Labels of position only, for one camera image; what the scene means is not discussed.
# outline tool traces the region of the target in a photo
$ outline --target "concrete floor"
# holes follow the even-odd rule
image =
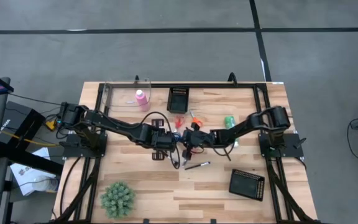
[[[257,0],[262,27],[358,27],[358,1]],[[253,27],[240,0],[0,1],[0,29]],[[358,32],[263,34],[273,81],[285,82],[319,219],[358,223]],[[0,35],[0,76],[19,95],[77,102],[84,81],[263,81],[257,40],[243,34]],[[53,108],[18,98],[39,111]],[[45,130],[40,136],[54,141]],[[351,132],[358,154],[358,131]],[[55,196],[16,202],[12,221],[46,222]]]

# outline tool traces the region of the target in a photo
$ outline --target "pink spray bottle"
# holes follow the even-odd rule
[[[150,103],[147,101],[146,94],[142,90],[136,90],[135,97],[141,111],[144,112],[150,109]]]

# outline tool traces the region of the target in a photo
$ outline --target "green can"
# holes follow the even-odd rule
[[[233,128],[236,125],[236,122],[234,121],[234,117],[233,116],[226,116],[224,118],[224,125],[225,125],[226,129]],[[234,141],[234,147],[237,147],[238,145],[239,145],[239,140],[236,139]]]

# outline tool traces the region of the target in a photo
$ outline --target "pen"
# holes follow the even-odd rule
[[[196,167],[203,166],[203,165],[208,165],[208,164],[211,164],[211,162],[208,161],[208,162],[204,162],[202,164],[197,164],[195,166],[187,167],[187,168],[185,168],[185,170],[196,168]]]

